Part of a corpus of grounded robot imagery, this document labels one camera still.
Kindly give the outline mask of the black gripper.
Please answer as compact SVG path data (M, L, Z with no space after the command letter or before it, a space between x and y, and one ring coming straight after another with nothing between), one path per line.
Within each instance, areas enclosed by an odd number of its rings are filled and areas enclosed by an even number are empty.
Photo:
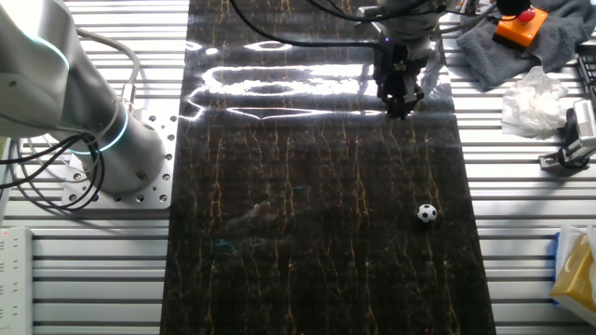
M402 119L425 97L417 84L417 76L425 66L425 57L410 56L405 45L381 43L374 51L373 79L377 97L386 103L391 118Z

